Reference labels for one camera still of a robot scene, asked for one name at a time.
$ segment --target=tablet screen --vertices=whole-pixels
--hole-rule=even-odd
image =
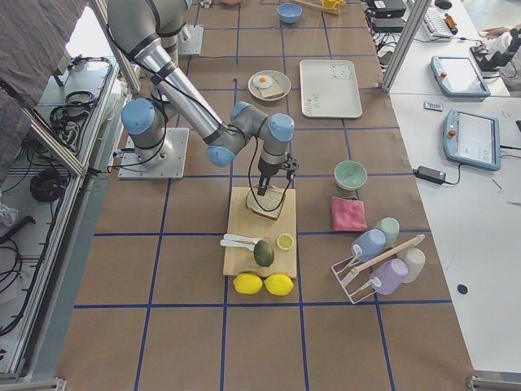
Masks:
[[[444,83],[449,83],[452,92],[486,91],[470,59],[440,57],[440,65],[447,73]]]
[[[494,121],[459,113],[458,155],[483,163],[496,163]]]

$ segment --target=egg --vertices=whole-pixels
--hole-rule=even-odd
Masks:
[[[274,83],[274,79],[270,75],[257,75],[253,77],[253,85],[260,89],[270,88]]]

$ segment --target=red cloth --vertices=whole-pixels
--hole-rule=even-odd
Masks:
[[[367,231],[364,203],[331,197],[331,214],[335,231]]]

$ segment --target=purple cup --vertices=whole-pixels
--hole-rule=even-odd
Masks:
[[[366,231],[352,242],[351,252],[355,255],[354,245],[358,244],[361,248],[361,255],[357,260],[367,262],[382,252],[385,240],[385,234],[381,230]]]
[[[390,295],[404,282],[407,273],[409,268],[405,262],[398,258],[390,259],[371,273],[371,286],[377,293]]]

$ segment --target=white desk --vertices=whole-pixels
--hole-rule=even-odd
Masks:
[[[458,24],[458,34],[455,37],[482,39],[479,38],[478,32],[472,24],[465,7],[459,0],[453,0],[452,8],[446,12]],[[471,57],[470,48],[475,44],[474,41],[461,41],[459,39],[420,42],[426,41],[426,39],[422,27],[420,27],[401,69],[396,75],[396,79],[391,87],[392,94],[443,95],[431,70],[431,58],[434,55]],[[492,96],[510,96],[501,78],[488,79],[486,82]]]
[[[500,121],[502,144],[521,147],[521,99],[487,98],[455,103],[439,96],[443,112],[424,110],[431,95],[391,94],[411,165],[447,173],[458,168],[444,157],[441,132],[450,108],[493,116]],[[520,155],[521,153],[504,153]],[[502,187],[502,191],[492,181]],[[521,373],[521,159],[501,159],[501,170],[462,167],[458,185],[438,186],[417,179],[429,225],[454,308],[477,371]],[[465,284],[468,293],[458,293]]]

